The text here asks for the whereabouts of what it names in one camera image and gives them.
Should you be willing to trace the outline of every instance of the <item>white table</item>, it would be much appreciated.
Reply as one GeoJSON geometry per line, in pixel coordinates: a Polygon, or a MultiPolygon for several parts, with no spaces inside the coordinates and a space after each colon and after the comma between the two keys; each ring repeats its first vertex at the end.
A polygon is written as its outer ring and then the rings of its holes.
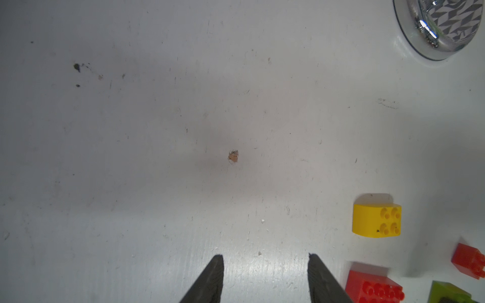
{"type": "Polygon", "coordinates": [[[222,302],[309,302],[308,253],[343,286],[359,262],[408,303],[432,280],[485,301],[450,262],[485,251],[483,28],[431,62],[390,0],[0,12],[1,301],[178,303],[223,254],[222,302]],[[399,237],[352,233],[365,193],[399,237]]]}

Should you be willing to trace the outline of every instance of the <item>stain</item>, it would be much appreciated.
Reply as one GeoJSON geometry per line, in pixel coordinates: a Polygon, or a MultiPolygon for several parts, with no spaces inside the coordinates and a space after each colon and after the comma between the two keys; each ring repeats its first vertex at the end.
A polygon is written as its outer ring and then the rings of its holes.
{"type": "Polygon", "coordinates": [[[388,107],[388,108],[393,109],[393,110],[398,109],[398,104],[396,103],[396,101],[389,101],[387,99],[378,98],[377,103],[382,104],[385,107],[388,107]]]}
{"type": "Polygon", "coordinates": [[[62,129],[64,130],[64,135],[67,135],[71,132],[71,129],[72,129],[72,122],[69,122],[67,123],[66,125],[64,125],[62,127],[62,129]]]}
{"type": "Polygon", "coordinates": [[[111,211],[114,210],[114,208],[116,207],[116,205],[118,205],[118,200],[116,200],[114,203],[113,203],[113,206],[111,207],[111,211]]]}
{"type": "Polygon", "coordinates": [[[238,161],[238,157],[239,157],[239,152],[237,150],[233,150],[229,153],[229,157],[227,159],[236,163],[238,161]]]}

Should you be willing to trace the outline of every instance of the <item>small debris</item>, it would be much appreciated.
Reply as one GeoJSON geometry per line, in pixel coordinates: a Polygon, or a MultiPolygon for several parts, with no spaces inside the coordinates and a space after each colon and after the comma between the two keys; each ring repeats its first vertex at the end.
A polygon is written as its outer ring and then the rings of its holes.
{"type": "Polygon", "coordinates": [[[227,159],[236,163],[238,161],[238,156],[239,156],[239,152],[237,150],[233,150],[229,153],[229,157],[227,159]]]}

